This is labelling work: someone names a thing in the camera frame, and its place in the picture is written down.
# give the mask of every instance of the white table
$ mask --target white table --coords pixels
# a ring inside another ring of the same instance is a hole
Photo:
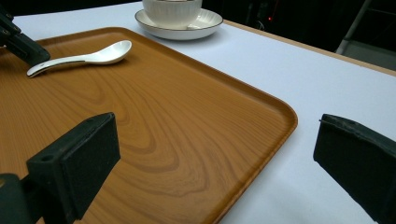
[[[354,119],[395,140],[396,77],[227,24],[193,41],[156,38],[134,19],[141,8],[138,2],[23,16],[14,22],[33,39],[125,27],[292,106],[299,118],[297,129],[223,223],[374,223],[313,160],[313,152],[324,113]]]

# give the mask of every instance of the saucer rim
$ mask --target saucer rim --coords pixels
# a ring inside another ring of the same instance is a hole
[[[200,13],[201,13],[201,11],[208,11],[210,13],[217,14],[218,16],[220,16],[218,13],[216,13],[214,11],[211,11],[211,10],[204,9],[204,8],[201,8]],[[162,27],[159,27],[159,26],[154,26],[154,25],[147,24],[147,23],[139,20],[137,18],[137,14],[139,14],[139,13],[146,13],[146,11],[145,11],[145,9],[140,9],[134,14],[134,19],[137,20],[139,23],[144,24],[144,25],[149,26],[149,27],[154,28],[154,29],[165,30],[165,31],[176,31],[176,32],[194,32],[195,31],[196,32],[196,31],[200,31],[200,30],[211,29],[213,27],[219,26],[219,25],[224,23],[224,19],[220,16],[221,17],[221,21],[220,22],[218,22],[218,23],[216,23],[216,24],[214,24],[212,26],[205,27],[205,28],[197,28],[197,29],[190,29],[190,30],[189,29],[180,30],[180,29],[162,28]]]

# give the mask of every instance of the spoon handle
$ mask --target spoon handle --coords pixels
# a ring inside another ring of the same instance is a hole
[[[38,74],[50,69],[51,67],[57,66],[59,64],[64,64],[64,63],[83,63],[85,62],[85,55],[78,55],[78,56],[71,56],[71,57],[65,57],[65,58],[59,58],[59,59],[53,59],[49,60],[43,63],[39,63],[33,67],[31,67],[27,71],[27,76],[28,77],[35,77]]]

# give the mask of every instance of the spoon bowl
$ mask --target spoon bowl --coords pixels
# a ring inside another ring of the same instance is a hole
[[[121,61],[132,47],[132,42],[122,40],[114,43],[104,49],[91,54],[77,55],[65,58],[50,60],[39,63],[27,71],[28,77],[35,77],[38,74],[65,63],[93,63],[93,64],[111,64]]]

